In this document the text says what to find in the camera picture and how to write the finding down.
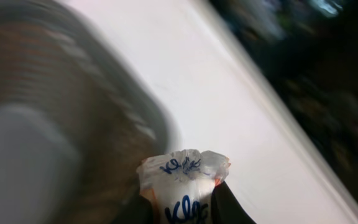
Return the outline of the orange Kleenex tissue pack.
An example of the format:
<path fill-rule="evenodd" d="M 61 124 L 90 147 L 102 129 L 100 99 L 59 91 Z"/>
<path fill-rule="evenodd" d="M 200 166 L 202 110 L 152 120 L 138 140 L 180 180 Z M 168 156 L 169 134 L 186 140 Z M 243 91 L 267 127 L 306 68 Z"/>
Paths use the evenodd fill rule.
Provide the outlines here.
<path fill-rule="evenodd" d="M 154 223 L 212 223 L 213 190 L 230 165 L 222 154 L 196 149 L 143 160 L 137 168 L 140 195 L 151 203 Z"/>

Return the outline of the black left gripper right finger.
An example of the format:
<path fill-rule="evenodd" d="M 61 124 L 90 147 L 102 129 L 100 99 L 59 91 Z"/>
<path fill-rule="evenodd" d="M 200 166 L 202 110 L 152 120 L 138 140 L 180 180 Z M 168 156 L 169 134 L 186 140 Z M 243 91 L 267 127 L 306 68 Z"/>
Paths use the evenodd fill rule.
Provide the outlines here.
<path fill-rule="evenodd" d="M 255 224 L 225 182 L 213 190 L 211 218 L 213 224 Z"/>

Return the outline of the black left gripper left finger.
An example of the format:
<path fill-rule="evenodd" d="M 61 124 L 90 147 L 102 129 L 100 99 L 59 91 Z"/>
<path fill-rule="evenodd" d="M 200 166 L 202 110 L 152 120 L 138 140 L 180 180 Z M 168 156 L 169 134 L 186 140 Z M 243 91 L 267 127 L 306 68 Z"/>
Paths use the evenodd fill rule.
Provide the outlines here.
<path fill-rule="evenodd" d="M 111 224 L 153 224 L 153 190 L 141 190 Z"/>

